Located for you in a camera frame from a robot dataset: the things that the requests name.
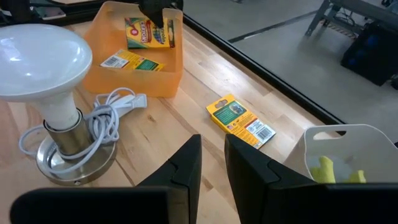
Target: white extension cord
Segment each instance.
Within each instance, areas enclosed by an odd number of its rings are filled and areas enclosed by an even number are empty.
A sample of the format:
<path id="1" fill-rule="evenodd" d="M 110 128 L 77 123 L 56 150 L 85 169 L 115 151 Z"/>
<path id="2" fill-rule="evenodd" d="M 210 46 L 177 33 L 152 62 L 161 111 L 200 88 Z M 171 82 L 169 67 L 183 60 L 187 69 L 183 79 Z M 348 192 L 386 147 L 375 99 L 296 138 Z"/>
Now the white extension cord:
<path id="1" fill-rule="evenodd" d="M 118 91 L 125 90 L 131 94 L 121 97 L 117 94 Z M 104 104 L 100 103 L 100 98 L 105 98 Z M 132 111 L 135 108 L 146 108 L 147 97 L 145 94 L 135 94 L 128 88 L 117 88 L 110 94 L 100 94 L 96 96 L 94 102 L 94 110 L 90 114 L 84 115 L 84 119 L 88 123 L 88 130 L 94 139 L 94 142 L 85 150 L 72 156 L 63 155 L 58 147 L 49 147 L 44 153 L 44 157 L 48 157 L 54 150 L 58 151 L 58 154 L 63 159 L 78 159 L 84 156 L 84 158 L 77 164 L 64 169 L 64 170 L 53 170 L 48 163 L 45 164 L 45 168 L 53 174 L 66 174 L 76 169 L 79 169 L 85 164 L 94 153 L 98 150 L 101 144 L 107 144 L 110 142 L 116 142 L 119 139 L 119 118 L 126 113 Z M 36 156 L 37 152 L 29 152 L 24 148 L 24 139 L 34 131 L 44 128 L 43 125 L 39 125 L 28 129 L 19 139 L 19 149 L 30 156 Z"/>

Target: concrete floor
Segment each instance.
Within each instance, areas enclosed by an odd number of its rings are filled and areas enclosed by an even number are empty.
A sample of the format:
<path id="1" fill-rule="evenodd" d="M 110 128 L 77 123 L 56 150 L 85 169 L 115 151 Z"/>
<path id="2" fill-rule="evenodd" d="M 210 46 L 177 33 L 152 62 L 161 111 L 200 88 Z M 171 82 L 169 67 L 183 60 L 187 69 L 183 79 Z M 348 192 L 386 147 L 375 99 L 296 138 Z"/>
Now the concrete floor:
<path id="1" fill-rule="evenodd" d="M 312 12 L 322 0 L 185 0 L 185 13 L 225 39 L 271 26 Z M 202 8 L 208 7 L 205 13 Z M 304 33 L 313 16 L 267 30 L 234 45 L 307 95 L 338 118 L 351 124 L 379 128 L 398 141 L 398 91 L 389 84 L 378 87 L 340 65 L 353 43 L 331 29 L 317 27 L 310 38 Z M 354 17 L 363 23 L 362 16 Z"/>
<path id="2" fill-rule="evenodd" d="M 184 0 L 184 12 L 218 36 L 233 37 L 317 10 L 323 0 Z"/>

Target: wooden tabletop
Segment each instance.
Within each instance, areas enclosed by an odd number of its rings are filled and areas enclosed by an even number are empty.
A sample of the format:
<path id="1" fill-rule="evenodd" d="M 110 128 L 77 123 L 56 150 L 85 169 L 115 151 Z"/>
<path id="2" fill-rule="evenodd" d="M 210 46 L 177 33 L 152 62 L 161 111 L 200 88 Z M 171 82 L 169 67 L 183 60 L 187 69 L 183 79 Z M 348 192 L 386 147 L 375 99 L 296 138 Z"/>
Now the wooden tabletop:
<path id="1" fill-rule="evenodd" d="M 84 34 L 89 22 L 67 28 Z M 260 148 L 282 162 L 305 128 L 321 122 L 286 96 L 229 58 L 197 33 L 184 27 L 184 73 L 174 98 L 149 98 L 146 109 L 123 116 L 115 163 L 102 177 L 83 187 L 135 186 L 159 168 L 192 134 L 202 135 L 203 164 L 198 223 L 239 223 L 224 160 L 225 133 L 205 107 L 232 93 L 239 102 L 275 129 Z M 84 113 L 94 95 L 81 85 L 74 91 Z M 8 223 L 11 203 L 40 187 L 58 187 L 38 170 L 35 160 L 18 150 L 19 136 L 42 118 L 29 105 L 0 101 L 0 223 Z M 39 134 L 31 142 L 40 142 Z"/>

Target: orange plastic bin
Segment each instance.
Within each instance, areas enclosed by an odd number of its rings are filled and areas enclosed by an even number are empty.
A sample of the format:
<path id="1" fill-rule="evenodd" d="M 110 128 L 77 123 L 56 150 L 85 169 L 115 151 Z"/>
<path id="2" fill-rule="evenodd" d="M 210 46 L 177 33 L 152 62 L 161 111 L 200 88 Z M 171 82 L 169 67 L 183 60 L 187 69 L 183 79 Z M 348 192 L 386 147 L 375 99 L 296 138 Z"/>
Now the orange plastic bin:
<path id="1" fill-rule="evenodd" d="M 93 65 L 83 80 L 92 93 L 110 93 L 115 88 L 128 87 L 136 93 L 152 97 L 173 97 L 177 92 L 183 71 L 182 63 L 182 11 L 164 9 L 163 16 L 174 21 L 175 47 L 172 49 L 133 49 L 165 67 L 159 72 L 104 68 L 100 64 L 120 49 L 127 49 L 125 17 L 145 17 L 138 5 L 106 2 L 85 34 L 93 51 Z"/>

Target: light bulb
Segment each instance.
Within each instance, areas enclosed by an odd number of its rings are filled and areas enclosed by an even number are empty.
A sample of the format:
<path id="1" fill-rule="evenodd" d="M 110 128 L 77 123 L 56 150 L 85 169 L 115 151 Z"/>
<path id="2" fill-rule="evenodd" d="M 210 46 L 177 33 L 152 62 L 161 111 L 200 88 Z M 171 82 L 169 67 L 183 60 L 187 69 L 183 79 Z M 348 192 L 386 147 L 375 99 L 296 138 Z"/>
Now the light bulb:
<path id="1" fill-rule="evenodd" d="M 29 102 L 47 124 L 76 124 L 72 89 L 90 69 L 88 44 L 67 29 L 44 24 L 0 28 L 0 98 Z"/>

